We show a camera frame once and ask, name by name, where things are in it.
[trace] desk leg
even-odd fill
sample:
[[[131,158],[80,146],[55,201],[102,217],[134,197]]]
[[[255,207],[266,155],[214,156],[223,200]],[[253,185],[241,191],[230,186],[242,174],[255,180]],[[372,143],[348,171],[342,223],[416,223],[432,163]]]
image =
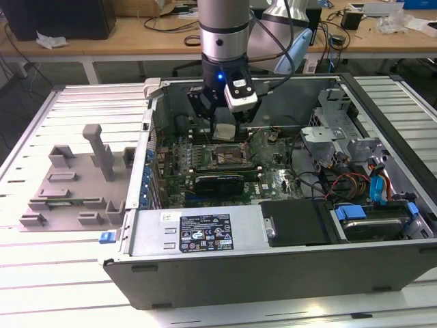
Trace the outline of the desk leg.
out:
[[[100,84],[100,79],[98,78],[96,67],[94,66],[94,62],[91,60],[82,62],[83,69],[85,70],[85,74],[88,78],[89,84]]]
[[[25,70],[25,63],[9,63],[9,67],[20,79],[27,78],[27,72]]]
[[[303,68],[303,74],[314,74],[318,62],[319,60],[316,57],[312,58],[312,56],[309,56],[308,58],[306,58]]]

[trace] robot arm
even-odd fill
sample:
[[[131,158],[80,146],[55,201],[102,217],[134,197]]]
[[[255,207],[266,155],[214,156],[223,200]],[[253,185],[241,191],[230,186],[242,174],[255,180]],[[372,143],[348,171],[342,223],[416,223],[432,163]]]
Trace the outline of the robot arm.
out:
[[[249,0],[198,0],[203,87],[193,88],[188,99],[199,117],[213,126],[216,108],[227,107],[236,126],[251,122],[267,92],[257,95],[249,65],[280,74],[294,73],[311,39],[307,2],[273,0],[258,23],[250,19]],[[201,96],[210,103],[209,109]]]

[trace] red wire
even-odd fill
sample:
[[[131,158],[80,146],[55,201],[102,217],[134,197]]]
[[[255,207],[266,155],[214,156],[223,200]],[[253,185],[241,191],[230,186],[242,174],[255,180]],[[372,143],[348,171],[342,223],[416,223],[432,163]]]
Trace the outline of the red wire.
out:
[[[360,176],[361,178],[363,178],[363,179],[366,180],[367,182],[370,182],[370,179],[369,179],[368,177],[366,177],[364,174],[359,174],[359,173],[343,173],[342,175],[340,175],[340,176],[336,179],[336,181],[334,181],[333,186],[331,187],[331,189],[334,189],[335,185],[337,185],[337,183],[340,182],[340,179],[343,178],[344,176]],[[328,194],[325,196],[325,200],[328,199],[328,196],[329,196],[329,195],[330,195],[330,194],[328,193]]]

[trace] warning label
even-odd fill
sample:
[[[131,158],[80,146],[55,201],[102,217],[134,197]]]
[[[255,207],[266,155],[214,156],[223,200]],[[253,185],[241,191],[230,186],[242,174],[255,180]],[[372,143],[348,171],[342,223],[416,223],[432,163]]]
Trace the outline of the warning label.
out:
[[[229,214],[180,217],[180,251],[228,251],[234,249]]]

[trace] blue latch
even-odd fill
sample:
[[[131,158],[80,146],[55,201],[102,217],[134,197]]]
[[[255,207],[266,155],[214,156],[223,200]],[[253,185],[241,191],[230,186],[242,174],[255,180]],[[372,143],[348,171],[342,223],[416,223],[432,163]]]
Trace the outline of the blue latch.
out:
[[[98,242],[100,244],[114,244],[116,242],[115,240],[115,232],[102,232],[100,235],[100,238],[98,239]]]
[[[407,208],[410,211],[412,217],[416,217],[419,215],[419,209],[417,208],[415,203],[408,203]]]
[[[374,176],[370,180],[370,199],[374,202],[385,205],[386,201],[382,199],[382,192],[384,191],[385,181],[380,176]]]
[[[365,219],[367,217],[361,205],[343,205],[335,210],[339,221],[344,219]]]

